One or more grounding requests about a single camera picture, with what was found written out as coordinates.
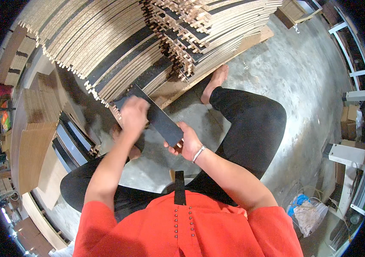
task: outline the bare foot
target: bare foot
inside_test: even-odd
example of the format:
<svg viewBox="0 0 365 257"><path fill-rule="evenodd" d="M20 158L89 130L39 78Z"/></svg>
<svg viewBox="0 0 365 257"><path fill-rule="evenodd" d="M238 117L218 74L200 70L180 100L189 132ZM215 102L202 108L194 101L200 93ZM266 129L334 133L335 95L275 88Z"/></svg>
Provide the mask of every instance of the bare foot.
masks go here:
<svg viewBox="0 0 365 257"><path fill-rule="evenodd" d="M207 87L205 88L203 95L201 96L201 102L205 105L210 103L210 97L212 91L217 87L221 86L222 82L227 79L228 77L228 65L221 65L218 69L214 71L210 82L208 83Z"/></svg>
<svg viewBox="0 0 365 257"><path fill-rule="evenodd" d="M121 127L118 124L114 124L113 131L111 133L114 142L118 140L120 132L121 132ZM130 160L137 159L140 156L141 156L141 151L136 146L133 146L131 148L130 153L128 154Z"/></svg>

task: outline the cardboard box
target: cardboard box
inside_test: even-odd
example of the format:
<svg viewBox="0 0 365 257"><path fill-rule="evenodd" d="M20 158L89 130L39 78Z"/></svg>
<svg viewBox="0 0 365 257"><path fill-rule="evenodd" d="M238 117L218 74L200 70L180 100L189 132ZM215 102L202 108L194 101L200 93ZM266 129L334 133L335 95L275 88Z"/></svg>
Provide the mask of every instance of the cardboard box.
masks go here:
<svg viewBox="0 0 365 257"><path fill-rule="evenodd" d="M357 119L357 110L358 110L358 106L349 105L347 119L355 122Z"/></svg>
<svg viewBox="0 0 365 257"><path fill-rule="evenodd" d="M346 140L346 139L343 139L343 140L341 141L341 145L342 145L342 146L355 147L355 144L356 144L356 142L355 142L355 141L350 141L350 140Z"/></svg>
<svg viewBox="0 0 365 257"><path fill-rule="evenodd" d="M341 137L342 139L351 139L354 140L356 137L356 132L355 132L355 136L353 136L353 134L350 135L350 132L352 133L352 125L350 127L350 130L348 129L348 124L355 124L355 118L356 118L356 106L355 105L350 105L349 107L343 107L342 108L342 115L341 115Z"/></svg>
<svg viewBox="0 0 365 257"><path fill-rule="evenodd" d="M335 162L337 167L335 170L335 181L340 184L343 185L344 184L344 177L345 177L345 164L339 163L339 162Z"/></svg>
<svg viewBox="0 0 365 257"><path fill-rule="evenodd" d="M355 123L348 123L348 139L355 140L357 136L357 125Z"/></svg>
<svg viewBox="0 0 365 257"><path fill-rule="evenodd" d="M350 140L343 139L341 141L341 145L342 146L355 147L355 148L359 148L359 149L364 149L365 150L365 143L361 143L361 142L355 142L355 141L350 141Z"/></svg>

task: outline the wooden panel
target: wooden panel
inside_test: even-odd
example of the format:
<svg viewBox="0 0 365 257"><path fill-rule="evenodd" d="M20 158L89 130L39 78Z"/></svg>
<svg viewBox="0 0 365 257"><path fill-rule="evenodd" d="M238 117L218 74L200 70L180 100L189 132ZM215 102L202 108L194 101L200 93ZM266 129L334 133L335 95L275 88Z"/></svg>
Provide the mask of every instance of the wooden panel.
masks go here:
<svg viewBox="0 0 365 257"><path fill-rule="evenodd" d="M60 183L67 171L62 166L54 149L52 142L48 146L43 166L41 167L40 178L38 181L37 192L40 194L42 201L50 210L54 208L55 203L60 197Z"/></svg>
<svg viewBox="0 0 365 257"><path fill-rule="evenodd" d="M34 86L50 83L37 74ZM11 175L20 194L38 186L43 160L55 136L61 107L54 92L23 89L18 101L11 134Z"/></svg>
<svg viewBox="0 0 365 257"><path fill-rule="evenodd" d="M11 63L26 34L27 29L20 26L17 26L13 31L0 59L0 83L5 83Z"/></svg>
<svg viewBox="0 0 365 257"><path fill-rule="evenodd" d="M57 123L48 123L42 129L23 130L21 134L18 185L24 194L36 188L47 148L55 136Z"/></svg>
<svg viewBox="0 0 365 257"><path fill-rule="evenodd" d="M50 223L48 223L48 221L44 218L30 193L22 195L22 205L34 224L37 226L38 230L55 249L60 250L67 247L64 240L62 240L57 232L51 227Z"/></svg>

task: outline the black strap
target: black strap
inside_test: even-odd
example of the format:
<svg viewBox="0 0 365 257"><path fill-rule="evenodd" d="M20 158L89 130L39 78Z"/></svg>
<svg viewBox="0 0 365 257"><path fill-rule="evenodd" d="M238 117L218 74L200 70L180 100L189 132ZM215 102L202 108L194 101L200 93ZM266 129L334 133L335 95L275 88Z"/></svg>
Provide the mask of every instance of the black strap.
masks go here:
<svg viewBox="0 0 365 257"><path fill-rule="evenodd" d="M175 195L174 203L178 205L186 205L185 201L185 184L184 171L175 172Z"/></svg>

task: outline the stack of particle boards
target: stack of particle boards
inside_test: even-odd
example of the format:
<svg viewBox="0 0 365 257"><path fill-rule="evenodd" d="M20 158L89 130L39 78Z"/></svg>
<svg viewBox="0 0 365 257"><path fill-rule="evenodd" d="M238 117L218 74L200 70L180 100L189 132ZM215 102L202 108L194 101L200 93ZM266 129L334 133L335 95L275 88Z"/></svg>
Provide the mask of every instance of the stack of particle boards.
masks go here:
<svg viewBox="0 0 365 257"><path fill-rule="evenodd" d="M231 55L244 36L259 33L281 4L282 0L151 0L144 8L164 54L174 62L178 76L189 82Z"/></svg>
<svg viewBox="0 0 365 257"><path fill-rule="evenodd" d="M32 0L19 24L36 35L50 61L87 78L89 93L108 105L132 83L150 93L169 77L172 63L142 7L137 0Z"/></svg>
<svg viewBox="0 0 365 257"><path fill-rule="evenodd" d="M51 84L47 75L37 74L39 88ZM15 111L11 134L11 175L20 194L38 185L41 167L60 118L61 106L51 90L23 89Z"/></svg>
<svg viewBox="0 0 365 257"><path fill-rule="evenodd" d="M18 24L52 62L108 107L130 84L146 94L228 59L282 0L31 0Z"/></svg>

